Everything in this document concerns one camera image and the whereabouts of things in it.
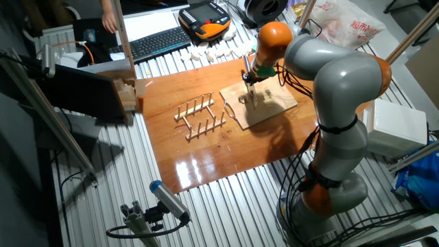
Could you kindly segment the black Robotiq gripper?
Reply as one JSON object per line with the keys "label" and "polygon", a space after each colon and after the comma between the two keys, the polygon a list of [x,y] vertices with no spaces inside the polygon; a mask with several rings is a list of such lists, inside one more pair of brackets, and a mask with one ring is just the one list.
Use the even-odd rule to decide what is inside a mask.
{"label": "black Robotiq gripper", "polygon": [[251,69],[248,73],[244,73],[242,78],[244,79],[244,83],[246,85],[253,85],[257,82],[262,82],[267,79],[267,77],[258,76],[253,69]]}

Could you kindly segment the person's hand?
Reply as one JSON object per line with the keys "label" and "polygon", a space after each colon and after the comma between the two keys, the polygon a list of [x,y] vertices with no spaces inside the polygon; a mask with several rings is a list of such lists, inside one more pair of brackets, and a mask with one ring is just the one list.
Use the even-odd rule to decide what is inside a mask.
{"label": "person's hand", "polygon": [[109,12],[103,13],[102,25],[107,32],[109,32],[111,34],[116,34],[117,24],[116,24],[115,16],[114,16],[112,10]]}

